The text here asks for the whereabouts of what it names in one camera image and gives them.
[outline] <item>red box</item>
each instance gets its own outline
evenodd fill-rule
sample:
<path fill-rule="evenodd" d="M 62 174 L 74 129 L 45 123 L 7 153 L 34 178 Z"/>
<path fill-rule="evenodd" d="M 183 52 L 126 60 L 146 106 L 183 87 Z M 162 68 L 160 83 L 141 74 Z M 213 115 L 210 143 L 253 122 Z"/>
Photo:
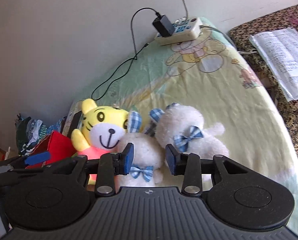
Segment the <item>red box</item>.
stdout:
<path fill-rule="evenodd" d="M 62 135 L 57 131 L 52 131 L 35 147 L 31 155 L 49 152 L 50 160 L 36 165 L 28 166 L 27 168 L 41 168 L 44 165 L 54 163 L 65 158 L 71 157 L 77 151 L 73 147 L 70 138 Z"/>

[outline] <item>yellow tiger plush toy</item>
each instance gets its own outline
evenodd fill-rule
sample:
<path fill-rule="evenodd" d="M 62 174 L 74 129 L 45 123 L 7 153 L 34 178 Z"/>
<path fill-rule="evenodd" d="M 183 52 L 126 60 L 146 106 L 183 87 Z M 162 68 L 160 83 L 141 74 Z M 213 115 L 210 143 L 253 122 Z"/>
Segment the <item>yellow tiger plush toy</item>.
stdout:
<path fill-rule="evenodd" d="M 99 159 L 102 154 L 112 152 L 127 132 L 129 112 L 117 107 L 97 106 L 91 98 L 82 102 L 81 110 L 84 114 L 81 131 L 75 129 L 71 134 L 73 147 L 89 160 Z M 90 175 L 89 183 L 94 184 L 96 177 Z"/>

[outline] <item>open book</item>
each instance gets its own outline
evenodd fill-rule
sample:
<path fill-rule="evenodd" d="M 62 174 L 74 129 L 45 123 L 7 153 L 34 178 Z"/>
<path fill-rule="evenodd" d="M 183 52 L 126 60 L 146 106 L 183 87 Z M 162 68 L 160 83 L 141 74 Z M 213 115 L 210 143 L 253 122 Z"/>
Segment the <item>open book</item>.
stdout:
<path fill-rule="evenodd" d="M 298 32 L 291 28 L 250 36 L 288 101 L 298 99 Z"/>

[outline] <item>white wall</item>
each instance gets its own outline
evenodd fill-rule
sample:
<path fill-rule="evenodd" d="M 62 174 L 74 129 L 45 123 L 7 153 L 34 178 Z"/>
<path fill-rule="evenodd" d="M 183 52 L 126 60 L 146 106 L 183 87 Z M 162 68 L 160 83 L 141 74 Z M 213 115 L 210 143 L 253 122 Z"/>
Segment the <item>white wall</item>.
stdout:
<path fill-rule="evenodd" d="M 190 15 L 228 31 L 298 0 L 186 0 Z M 0 0 L 0 147 L 14 146 L 17 113 L 47 124 L 67 114 L 76 92 L 132 52 L 132 14 L 153 7 L 170 20 L 181 0 Z M 135 19 L 138 47 L 155 15 Z"/>

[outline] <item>blue gingham bow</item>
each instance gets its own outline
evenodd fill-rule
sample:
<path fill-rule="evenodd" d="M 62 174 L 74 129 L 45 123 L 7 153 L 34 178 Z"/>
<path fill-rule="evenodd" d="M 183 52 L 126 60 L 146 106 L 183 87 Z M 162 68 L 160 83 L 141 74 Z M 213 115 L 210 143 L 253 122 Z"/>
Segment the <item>blue gingham bow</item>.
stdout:
<path fill-rule="evenodd" d="M 140 173 L 142 173 L 144 180 L 146 182 L 149 182 L 153 177 L 153 166 L 147 166 L 143 169 L 137 165 L 131 166 L 130 174 L 134 179 L 138 178 L 140 176 Z"/>
<path fill-rule="evenodd" d="M 203 134 L 199 127 L 194 125 L 190 126 L 190 135 L 186 137 L 184 135 L 177 135 L 173 137 L 174 143 L 180 152 L 186 152 L 189 142 L 196 138 L 203 138 Z"/>

